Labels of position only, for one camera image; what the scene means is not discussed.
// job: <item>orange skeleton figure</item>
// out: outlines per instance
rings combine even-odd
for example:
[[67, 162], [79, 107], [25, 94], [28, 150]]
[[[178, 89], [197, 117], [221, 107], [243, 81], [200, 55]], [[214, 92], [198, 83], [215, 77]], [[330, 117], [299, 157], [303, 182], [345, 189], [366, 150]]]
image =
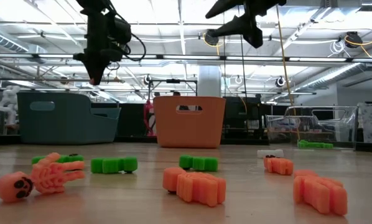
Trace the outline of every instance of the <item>orange skeleton figure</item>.
[[16, 202], [30, 195], [35, 188], [42, 194], [63, 192], [63, 184], [69, 180], [84, 178], [83, 171], [65, 172], [83, 169], [84, 162], [56, 163], [60, 158], [57, 153], [49, 154], [33, 165], [31, 177], [23, 172], [6, 174], [0, 178], [0, 198], [4, 202]]
[[49, 154], [44, 159], [32, 166], [31, 181], [42, 194], [52, 194], [64, 192], [64, 186], [67, 181], [82, 179], [85, 177], [83, 171], [67, 172], [69, 170], [83, 169], [83, 161], [57, 163], [60, 154], [56, 152]]

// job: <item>wooden surface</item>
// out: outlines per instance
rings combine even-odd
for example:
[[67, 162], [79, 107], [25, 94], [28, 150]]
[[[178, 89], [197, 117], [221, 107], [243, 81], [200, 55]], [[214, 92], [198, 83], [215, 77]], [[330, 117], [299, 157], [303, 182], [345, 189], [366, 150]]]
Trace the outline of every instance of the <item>wooden surface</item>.
[[[64, 194], [40, 196], [33, 191], [20, 203], [0, 202], [0, 223], [356, 223], [372, 224], [372, 153], [285, 150], [295, 169], [313, 169], [342, 181], [348, 192], [345, 217], [321, 215], [308, 205], [294, 205], [292, 177], [265, 173], [256, 150], [268, 146], [221, 146], [217, 149], [162, 149], [156, 144], [92, 146], [0, 146], [0, 176], [30, 173], [30, 160], [50, 152], [78, 153], [86, 159], [86, 178], [66, 184]], [[226, 201], [210, 208], [185, 203], [162, 188], [164, 168], [177, 166], [181, 154], [220, 159], [227, 180]], [[94, 157], [137, 156], [134, 174], [90, 174]]]

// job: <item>white robot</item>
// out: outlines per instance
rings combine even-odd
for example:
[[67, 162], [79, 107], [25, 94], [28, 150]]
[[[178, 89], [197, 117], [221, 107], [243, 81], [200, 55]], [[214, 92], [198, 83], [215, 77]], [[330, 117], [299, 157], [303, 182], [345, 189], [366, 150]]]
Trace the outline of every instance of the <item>white robot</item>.
[[19, 86], [7, 86], [4, 90], [3, 98], [0, 102], [0, 111], [7, 113], [6, 125], [16, 124], [17, 93]]

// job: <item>clear plastic bin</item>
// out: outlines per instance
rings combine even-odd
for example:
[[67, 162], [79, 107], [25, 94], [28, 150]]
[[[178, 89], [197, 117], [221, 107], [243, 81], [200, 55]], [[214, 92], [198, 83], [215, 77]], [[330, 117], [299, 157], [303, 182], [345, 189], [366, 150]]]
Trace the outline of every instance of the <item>clear plastic bin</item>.
[[290, 106], [266, 116], [267, 136], [300, 149], [355, 149], [357, 116], [357, 106]]

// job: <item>ceiling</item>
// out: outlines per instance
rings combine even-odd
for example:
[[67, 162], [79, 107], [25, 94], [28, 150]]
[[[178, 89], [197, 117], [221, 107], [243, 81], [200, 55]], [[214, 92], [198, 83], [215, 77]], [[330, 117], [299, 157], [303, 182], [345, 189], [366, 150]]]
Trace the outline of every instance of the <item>ceiling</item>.
[[[29, 0], [0, 0], [0, 31], [3, 35], [21, 44], [38, 45], [46, 50], [45, 53], [49, 54], [74, 54], [81, 52], [86, 47], [86, 40], [83, 36], [86, 33], [87, 17], [79, 13], [82, 8], [76, 0], [35, 0], [36, 7], [32, 7], [26, 1]], [[119, 14], [131, 24], [132, 32], [144, 41], [149, 55], [226, 54], [227, 56], [240, 56], [243, 53], [244, 56], [281, 56], [279, 54], [281, 45], [275, 7], [268, 10], [266, 16], [257, 17], [258, 26], [263, 30], [265, 41], [262, 47], [254, 49], [245, 41], [241, 42], [239, 35], [227, 37], [226, 44], [223, 44], [222, 39], [219, 47], [210, 47], [199, 38], [207, 29], [218, 28], [224, 22], [232, 20], [234, 16], [242, 15], [244, 13], [243, 7], [240, 9], [236, 7], [212, 19], [205, 19], [205, 14], [216, 2], [215, 0], [112, 0], [112, 2]], [[345, 48], [345, 51], [341, 51], [339, 54], [332, 53], [333, 42], [339, 37], [344, 37], [347, 31], [358, 32], [364, 42], [372, 41], [372, 12], [358, 11], [358, 7], [349, 10], [334, 10], [318, 22], [309, 24], [308, 21], [320, 6], [310, 5], [307, 2], [320, 1], [306, 1], [304, 5], [300, 6], [280, 7], [283, 39], [286, 41], [290, 35], [298, 33], [298, 37], [293, 43], [286, 46], [286, 56], [355, 57], [361, 55], [363, 50], [360, 47], [356, 49]], [[132, 54], [143, 53], [137, 40], [133, 39], [129, 46]], [[371, 48], [372, 44], [366, 46], [367, 50]], [[14, 52], [0, 46], [0, 53]], [[73, 60], [57, 59], [48, 62], [51, 62], [52, 65], [60, 62], [76, 63]], [[125, 83], [103, 81], [99, 88], [143, 90], [147, 88], [143, 84], [143, 79], [147, 74], [156, 79], [193, 80], [199, 76], [199, 67], [204, 66], [204, 64], [195, 61], [172, 61], [169, 63], [165, 60], [143, 60], [140, 64], [131, 63], [129, 60], [123, 60], [123, 62], [129, 63], [115, 71], [106, 69], [105, 77], [112, 80], [117, 76]], [[224, 76], [226, 75], [226, 83], [231, 91], [243, 90], [244, 85], [238, 84], [236, 79], [242, 78], [244, 73], [247, 78], [247, 91], [278, 90], [274, 81], [279, 76], [284, 76], [284, 68], [281, 64], [249, 64], [244, 68], [241, 64], [226, 64], [226, 69], [223, 62], [220, 64], [222, 64], [220, 65], [221, 71]], [[7, 65], [17, 70], [8, 69]], [[291, 79], [291, 85], [296, 86], [329, 67], [332, 65], [293, 64], [287, 66], [287, 74]], [[0, 58], [0, 77], [16, 78], [24, 73], [36, 77], [37, 69], [36, 64], [24, 59]], [[39, 75], [44, 74], [43, 78], [88, 79], [85, 68], [80, 65], [72, 67], [42, 65], [39, 70]], [[88, 86], [87, 82], [70, 82], [67, 85], [59, 82], [38, 82], [34, 85], [49, 88]], [[156, 90], [174, 89], [190, 90], [190, 87], [184, 83], [163, 83], [156, 88]], [[121, 101], [141, 101], [146, 97], [146, 93], [142, 93], [140, 96], [130, 92], [108, 91], [108, 94]]]

